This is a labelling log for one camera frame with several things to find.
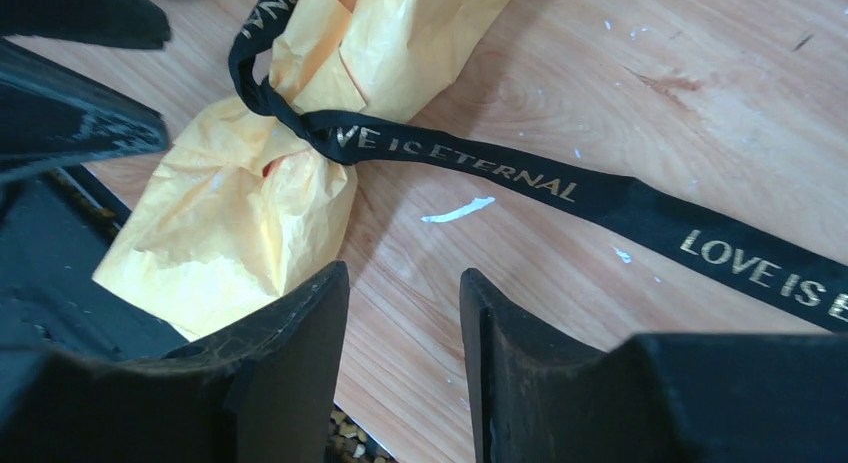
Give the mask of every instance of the wooden surface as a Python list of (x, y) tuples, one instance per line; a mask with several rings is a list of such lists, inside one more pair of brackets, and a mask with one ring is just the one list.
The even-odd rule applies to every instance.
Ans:
[[(174, 27), (164, 53), (26, 46), (158, 109), (176, 136), (233, 93), (226, 55), (255, 0), (154, 1)], [(635, 175), (846, 263), (846, 8), (513, 0), (414, 123)], [(91, 166), (132, 205), (155, 164)], [(457, 311), (468, 267), (602, 349), (645, 330), (821, 331), (489, 182), (415, 164), (358, 168), (337, 401), (401, 461), (472, 461)], [(489, 196), (453, 222), (421, 220)]]

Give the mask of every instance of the paper bag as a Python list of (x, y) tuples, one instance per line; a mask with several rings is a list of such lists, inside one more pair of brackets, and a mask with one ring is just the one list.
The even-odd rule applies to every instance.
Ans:
[[(406, 122), (455, 81), (508, 2), (298, 0), (274, 40), (269, 81), (298, 113)], [(233, 96), (176, 139), (94, 281), (203, 337), (335, 259), (356, 184), (352, 166)]]

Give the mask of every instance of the wooden table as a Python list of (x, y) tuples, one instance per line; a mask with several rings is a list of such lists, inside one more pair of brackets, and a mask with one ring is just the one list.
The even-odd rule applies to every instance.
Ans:
[[(166, 115), (172, 136), (234, 93), (256, 0), (154, 0), (164, 53), (26, 46)], [(848, 0), (513, 0), (413, 123), (634, 175), (848, 262)], [(156, 165), (90, 165), (134, 205)], [(359, 167), (340, 258), (352, 301), (337, 402), (400, 460), (473, 459), (457, 311), (480, 268), (521, 305), (610, 349), (638, 331), (822, 331), (607, 230), (448, 170)], [(474, 198), (488, 207), (425, 223)]]

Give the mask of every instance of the yellow wrapping paper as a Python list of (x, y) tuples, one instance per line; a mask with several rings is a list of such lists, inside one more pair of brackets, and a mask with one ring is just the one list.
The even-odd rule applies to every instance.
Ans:
[[(299, 0), (272, 47), (271, 85), (298, 113), (405, 123), (456, 80), (508, 2)], [(356, 185), (353, 167), (227, 98), (174, 141), (93, 279), (206, 336), (338, 256)]]

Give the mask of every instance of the paper bouquet wrap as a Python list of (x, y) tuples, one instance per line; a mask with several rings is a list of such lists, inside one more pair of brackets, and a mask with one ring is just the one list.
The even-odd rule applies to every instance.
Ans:
[[(298, 113), (404, 123), (455, 81), (510, 0), (276, 1), (294, 6), (272, 46), (276, 93)], [(258, 5), (252, 27), (273, 9)], [(206, 336), (338, 256), (356, 185), (353, 166), (234, 95), (174, 141), (94, 281), (191, 340)]]

